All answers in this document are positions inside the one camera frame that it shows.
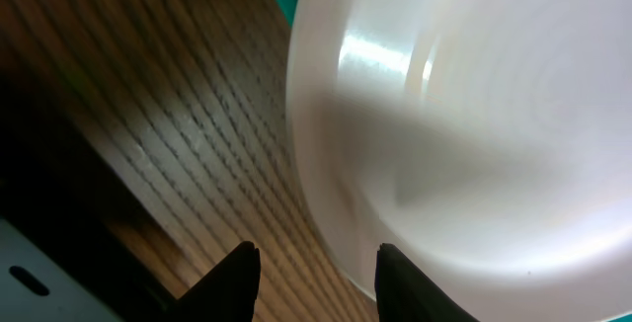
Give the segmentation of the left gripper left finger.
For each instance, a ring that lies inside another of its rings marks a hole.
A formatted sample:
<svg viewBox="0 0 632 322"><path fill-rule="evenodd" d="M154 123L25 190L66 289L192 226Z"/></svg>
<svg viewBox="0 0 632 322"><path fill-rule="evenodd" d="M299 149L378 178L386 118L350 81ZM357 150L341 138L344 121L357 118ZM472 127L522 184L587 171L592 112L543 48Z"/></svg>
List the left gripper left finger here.
<svg viewBox="0 0 632 322"><path fill-rule="evenodd" d="M180 322L252 322L261 279L261 256L244 241L172 307Z"/></svg>

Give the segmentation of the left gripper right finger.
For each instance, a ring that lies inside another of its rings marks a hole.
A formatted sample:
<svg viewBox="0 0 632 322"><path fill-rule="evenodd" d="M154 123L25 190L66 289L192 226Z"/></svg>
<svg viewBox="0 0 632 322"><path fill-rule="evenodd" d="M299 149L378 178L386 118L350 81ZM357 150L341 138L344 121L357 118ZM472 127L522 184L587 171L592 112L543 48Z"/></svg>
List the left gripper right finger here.
<svg viewBox="0 0 632 322"><path fill-rule="evenodd" d="M374 289L380 322L477 322L393 244L379 246Z"/></svg>

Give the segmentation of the white plate with red smear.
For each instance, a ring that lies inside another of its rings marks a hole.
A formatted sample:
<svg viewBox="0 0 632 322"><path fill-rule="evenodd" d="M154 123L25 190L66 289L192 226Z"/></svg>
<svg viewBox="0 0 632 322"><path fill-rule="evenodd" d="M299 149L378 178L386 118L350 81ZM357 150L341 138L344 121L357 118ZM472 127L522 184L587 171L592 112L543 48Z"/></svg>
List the white plate with red smear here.
<svg viewBox="0 0 632 322"><path fill-rule="evenodd" d="M398 247L481 321L631 311L631 0L298 0L293 165L365 296Z"/></svg>

